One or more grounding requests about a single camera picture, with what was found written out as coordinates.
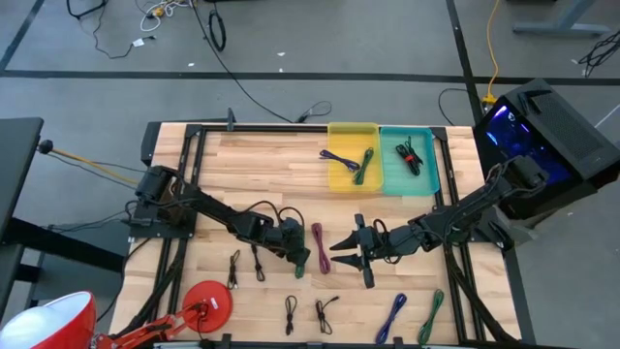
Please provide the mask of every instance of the pink cable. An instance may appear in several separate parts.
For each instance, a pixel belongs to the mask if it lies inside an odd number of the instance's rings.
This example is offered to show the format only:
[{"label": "pink cable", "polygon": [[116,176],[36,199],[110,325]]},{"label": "pink cable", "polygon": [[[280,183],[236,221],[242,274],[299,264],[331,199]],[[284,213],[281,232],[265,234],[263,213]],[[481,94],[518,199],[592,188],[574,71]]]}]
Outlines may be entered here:
[{"label": "pink cable", "polygon": [[331,264],[326,252],[323,251],[323,227],[321,223],[314,223],[311,228],[312,236],[319,246],[319,267],[321,268],[321,273],[327,274],[331,270]]}]

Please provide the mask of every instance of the red base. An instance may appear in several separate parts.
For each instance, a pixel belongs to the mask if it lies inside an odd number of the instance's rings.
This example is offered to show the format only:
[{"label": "red base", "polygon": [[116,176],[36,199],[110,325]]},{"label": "red base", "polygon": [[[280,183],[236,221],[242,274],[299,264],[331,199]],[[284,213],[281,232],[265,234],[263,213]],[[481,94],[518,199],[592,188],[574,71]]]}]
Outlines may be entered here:
[{"label": "red base", "polygon": [[233,296],[226,286],[217,281],[203,281],[196,284],[185,295],[183,308],[201,301],[206,301],[209,307],[206,317],[196,319],[194,312],[183,315],[187,327],[198,332],[200,322],[200,333],[211,333],[229,321],[233,312]]}]

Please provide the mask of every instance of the yellow tray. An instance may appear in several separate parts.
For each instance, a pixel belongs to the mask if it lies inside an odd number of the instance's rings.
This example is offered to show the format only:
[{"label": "yellow tray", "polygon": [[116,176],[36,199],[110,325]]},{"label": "yellow tray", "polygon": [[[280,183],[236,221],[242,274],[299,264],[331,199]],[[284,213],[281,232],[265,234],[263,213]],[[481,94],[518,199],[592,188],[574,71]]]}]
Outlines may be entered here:
[{"label": "yellow tray", "polygon": [[379,125],[371,122],[331,122],[327,126],[327,150],[341,158],[353,160],[361,165],[364,152],[369,147],[375,153],[366,168],[364,182],[353,183],[354,173],[342,163],[329,161],[329,190],[334,192],[374,192],[384,183],[381,168]]}]

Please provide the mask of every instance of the wooden tabletop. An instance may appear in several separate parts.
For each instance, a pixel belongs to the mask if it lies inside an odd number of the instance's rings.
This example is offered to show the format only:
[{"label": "wooden tabletop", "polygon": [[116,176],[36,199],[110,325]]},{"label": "wooden tabletop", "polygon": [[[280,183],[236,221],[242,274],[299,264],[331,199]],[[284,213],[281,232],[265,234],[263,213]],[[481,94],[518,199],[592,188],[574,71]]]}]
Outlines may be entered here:
[{"label": "wooden tabletop", "polygon": [[[177,166],[184,130],[183,123],[162,124],[153,165]],[[449,127],[447,131],[458,194],[462,198],[483,185],[480,160],[471,128]],[[355,213],[363,213],[367,222],[382,218],[387,228],[393,229],[428,212],[433,206],[433,197],[330,192],[326,161],[318,157],[319,151],[326,146],[326,133],[210,132],[201,164],[200,185],[203,191],[236,209],[260,200],[269,200],[278,207],[295,206],[304,215],[307,226],[315,222],[323,225],[325,249],[351,233],[355,228]],[[449,203],[442,153],[437,141],[435,146],[442,188]],[[256,211],[272,215],[264,207],[257,207]],[[229,258],[240,249],[237,262],[239,288],[232,290],[232,316],[221,330],[205,335],[210,339],[219,340],[222,333],[231,333],[234,341],[373,343],[388,317],[394,297],[404,293],[408,300],[391,327],[388,342],[394,336],[402,336],[406,343],[416,343],[419,327],[428,317],[433,293],[440,288],[446,298],[435,318],[429,343],[457,342],[441,248],[429,253],[420,250],[415,255],[403,257],[397,265],[383,261],[373,263],[376,286],[366,290],[361,273],[354,268],[332,263],[331,273],[321,274],[317,244],[309,229],[305,239],[306,247],[312,253],[303,278],[295,278],[292,264],[259,249],[266,277],[265,282],[259,282],[250,246],[236,240],[219,223],[199,215],[196,235],[190,240],[185,259],[179,301],[198,282],[216,280],[226,284]],[[127,263],[111,333],[127,326],[150,294],[161,243],[160,239],[151,240]],[[480,297],[504,329],[519,336],[501,252],[490,243],[472,243],[470,250]],[[347,254],[328,250],[326,253],[329,256]],[[299,305],[294,313],[294,332],[286,336],[284,300],[288,295],[295,295]],[[315,301],[325,302],[334,296],[339,296],[340,300],[325,310],[326,319],[333,327],[333,334],[327,335],[320,333]],[[168,298],[168,294],[162,297],[162,314],[167,308]],[[462,293],[461,298],[468,335],[474,337],[470,306]],[[199,336],[186,330],[178,338],[198,339]]]}]

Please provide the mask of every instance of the teal tray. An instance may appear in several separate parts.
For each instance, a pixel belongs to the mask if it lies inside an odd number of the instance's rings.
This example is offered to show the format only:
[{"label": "teal tray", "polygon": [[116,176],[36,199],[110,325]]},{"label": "teal tray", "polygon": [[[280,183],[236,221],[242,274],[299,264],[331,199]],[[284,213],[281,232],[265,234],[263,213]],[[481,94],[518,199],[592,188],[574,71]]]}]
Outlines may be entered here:
[{"label": "teal tray", "polygon": [[[411,145],[424,162],[415,176],[395,148],[411,136]],[[384,170],[384,194],[397,196],[430,196],[439,190],[437,159],[433,134],[427,128],[382,127],[381,156]]]}]

